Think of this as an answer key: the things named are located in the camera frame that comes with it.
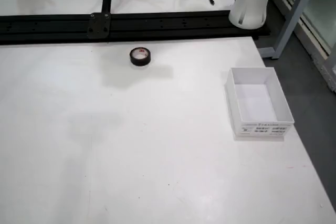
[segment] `black stand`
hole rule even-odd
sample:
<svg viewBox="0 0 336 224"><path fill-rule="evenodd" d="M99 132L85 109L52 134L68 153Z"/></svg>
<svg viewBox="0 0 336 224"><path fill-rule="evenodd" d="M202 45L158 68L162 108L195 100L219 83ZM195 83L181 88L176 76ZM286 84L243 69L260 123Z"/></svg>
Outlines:
<svg viewBox="0 0 336 224"><path fill-rule="evenodd" d="M244 30L228 19L228 10L210 12L111 14L111 0L100 13L0 16L0 45L206 39L269 35Z"/></svg>

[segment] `roll of tape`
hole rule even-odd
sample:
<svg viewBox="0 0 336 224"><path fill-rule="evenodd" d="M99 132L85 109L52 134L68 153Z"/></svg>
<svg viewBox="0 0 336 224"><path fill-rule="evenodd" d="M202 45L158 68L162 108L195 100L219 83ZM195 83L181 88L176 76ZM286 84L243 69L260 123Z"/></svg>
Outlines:
<svg viewBox="0 0 336 224"><path fill-rule="evenodd" d="M146 66L151 62L151 52L144 47L136 47L130 52L131 62L136 66Z"/></svg>

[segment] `glass panel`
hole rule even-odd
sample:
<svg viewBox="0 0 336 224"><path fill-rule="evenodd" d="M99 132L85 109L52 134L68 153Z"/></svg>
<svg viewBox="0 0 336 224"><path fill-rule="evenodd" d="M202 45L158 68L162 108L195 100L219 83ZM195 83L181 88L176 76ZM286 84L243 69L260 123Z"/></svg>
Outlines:
<svg viewBox="0 0 336 224"><path fill-rule="evenodd" d="M316 38L330 50L336 42L335 0L310 0L303 15Z"/></svg>

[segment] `open box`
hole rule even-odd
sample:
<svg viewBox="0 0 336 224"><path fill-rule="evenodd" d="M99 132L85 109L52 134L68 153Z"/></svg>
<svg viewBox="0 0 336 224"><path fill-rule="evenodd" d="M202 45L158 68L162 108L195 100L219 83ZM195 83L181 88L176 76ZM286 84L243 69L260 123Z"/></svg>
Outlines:
<svg viewBox="0 0 336 224"><path fill-rule="evenodd" d="M274 68L231 68L225 88L237 136L281 137L294 124Z"/></svg>

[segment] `white cylindrical robot part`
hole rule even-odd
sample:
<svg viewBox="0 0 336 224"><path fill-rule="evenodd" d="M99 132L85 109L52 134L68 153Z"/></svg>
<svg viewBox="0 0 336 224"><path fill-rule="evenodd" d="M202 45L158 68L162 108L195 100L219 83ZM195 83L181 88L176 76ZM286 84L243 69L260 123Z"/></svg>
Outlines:
<svg viewBox="0 0 336 224"><path fill-rule="evenodd" d="M242 29L257 29L266 21L268 0L236 0L232 6L229 20Z"/></svg>

